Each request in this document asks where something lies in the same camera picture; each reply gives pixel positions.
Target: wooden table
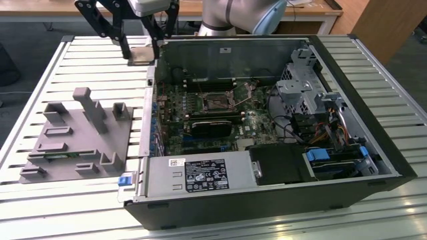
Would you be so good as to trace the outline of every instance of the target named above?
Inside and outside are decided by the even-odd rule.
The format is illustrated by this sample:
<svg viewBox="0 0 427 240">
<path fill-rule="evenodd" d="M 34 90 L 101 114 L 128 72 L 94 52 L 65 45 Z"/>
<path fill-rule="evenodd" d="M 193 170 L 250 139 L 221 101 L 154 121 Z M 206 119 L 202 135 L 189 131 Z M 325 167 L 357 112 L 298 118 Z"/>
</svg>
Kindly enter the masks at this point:
<svg viewBox="0 0 427 240">
<path fill-rule="evenodd" d="M 0 22 L 81 22 L 85 21 L 73 0 L 0 0 Z M 341 10 L 333 10 L 324 0 L 285 9 L 282 22 L 321 22 L 318 34 L 328 34 Z M 178 21 L 201 21 L 200 0 L 181 0 Z"/>
</svg>

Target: white table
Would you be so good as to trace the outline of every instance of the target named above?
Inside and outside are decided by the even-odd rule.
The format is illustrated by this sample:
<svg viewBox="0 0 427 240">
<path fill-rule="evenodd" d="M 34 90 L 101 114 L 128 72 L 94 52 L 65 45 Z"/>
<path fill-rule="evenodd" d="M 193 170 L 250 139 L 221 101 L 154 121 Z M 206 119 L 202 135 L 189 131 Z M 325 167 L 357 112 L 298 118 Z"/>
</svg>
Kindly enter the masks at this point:
<svg viewBox="0 0 427 240">
<path fill-rule="evenodd" d="M 369 196 L 349 208 L 164 231 L 145 230 L 122 209 L 117 202 L 116 177 L 18 184 L 18 173 L 45 122 L 39 112 L 50 101 L 62 101 L 68 109 L 80 108 L 72 100 L 74 87 L 89 87 L 92 99 L 100 100 L 105 108 L 114 102 L 134 107 L 125 170 L 137 169 L 146 67 L 126 66 L 120 48 L 109 39 L 76 37 L 72 42 L 59 43 L 0 150 L 0 239 L 377 240 L 425 237 L 427 126 L 416 126 L 425 123 L 425 113 L 358 41 L 346 36 L 320 39 L 406 157 L 417 179 L 389 192 Z M 142 46 L 149 39 L 130 36 L 128 42 Z M 325 73 L 324 78 L 336 89 Z"/>
</svg>

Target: green circuit board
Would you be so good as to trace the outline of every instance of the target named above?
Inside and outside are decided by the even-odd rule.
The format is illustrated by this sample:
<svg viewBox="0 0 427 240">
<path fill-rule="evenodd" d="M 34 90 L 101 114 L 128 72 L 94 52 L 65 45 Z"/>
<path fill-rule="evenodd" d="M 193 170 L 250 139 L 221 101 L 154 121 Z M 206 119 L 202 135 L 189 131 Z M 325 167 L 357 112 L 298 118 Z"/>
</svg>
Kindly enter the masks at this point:
<svg viewBox="0 0 427 240">
<path fill-rule="evenodd" d="M 269 144 L 278 141 L 274 127 L 270 123 L 265 110 L 268 89 L 270 86 L 254 87 L 249 80 L 237 80 L 232 93 L 221 92 L 185 92 L 180 85 L 165 85 L 158 87 L 157 96 L 161 100 L 160 119 L 164 129 L 164 149 L 166 156 L 190 154 L 200 150 L 214 149 L 220 152 L 232 152 L 238 150 L 237 140 L 252 140 L 253 144 Z M 228 101 L 233 101 L 233 107 L 222 108 L 225 102 L 222 98 L 232 95 Z M 213 96 L 217 102 L 206 102 L 209 96 Z M 220 138 L 197 139 L 186 133 L 189 122 L 185 115 L 202 114 L 206 107 L 216 106 L 214 111 L 233 111 L 241 114 L 241 124 L 233 124 L 230 134 Z"/>
</svg>

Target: motherboard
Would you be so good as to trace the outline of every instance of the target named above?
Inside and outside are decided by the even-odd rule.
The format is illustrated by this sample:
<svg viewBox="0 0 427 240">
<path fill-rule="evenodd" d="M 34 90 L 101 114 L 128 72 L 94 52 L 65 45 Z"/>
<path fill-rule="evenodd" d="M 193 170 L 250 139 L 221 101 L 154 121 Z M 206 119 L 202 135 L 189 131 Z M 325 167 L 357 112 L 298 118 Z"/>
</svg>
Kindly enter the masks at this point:
<svg viewBox="0 0 427 240">
<path fill-rule="evenodd" d="M 166 156 L 244 151 L 278 141 L 266 112 L 270 86 L 253 79 L 160 84 L 157 104 Z"/>
</svg>

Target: desk leg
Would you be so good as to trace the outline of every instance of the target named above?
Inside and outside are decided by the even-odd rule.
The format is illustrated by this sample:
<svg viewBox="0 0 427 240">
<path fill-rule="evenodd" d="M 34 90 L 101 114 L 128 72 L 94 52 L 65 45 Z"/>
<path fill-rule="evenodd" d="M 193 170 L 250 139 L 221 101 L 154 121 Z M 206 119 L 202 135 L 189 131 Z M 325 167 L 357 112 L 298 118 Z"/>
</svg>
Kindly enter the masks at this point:
<svg viewBox="0 0 427 240">
<path fill-rule="evenodd" d="M 53 30 L 53 22 L 42 22 L 42 26 L 47 32 Z"/>
<path fill-rule="evenodd" d="M 333 24 L 334 24 L 334 21 L 336 21 L 336 18 L 337 18 L 336 15 L 330 15 L 330 16 L 325 17 L 325 19 L 321 23 L 321 26 L 318 28 L 318 32 L 317 32 L 318 35 L 328 35 L 329 34 L 332 27 L 333 27 Z"/>
</svg>

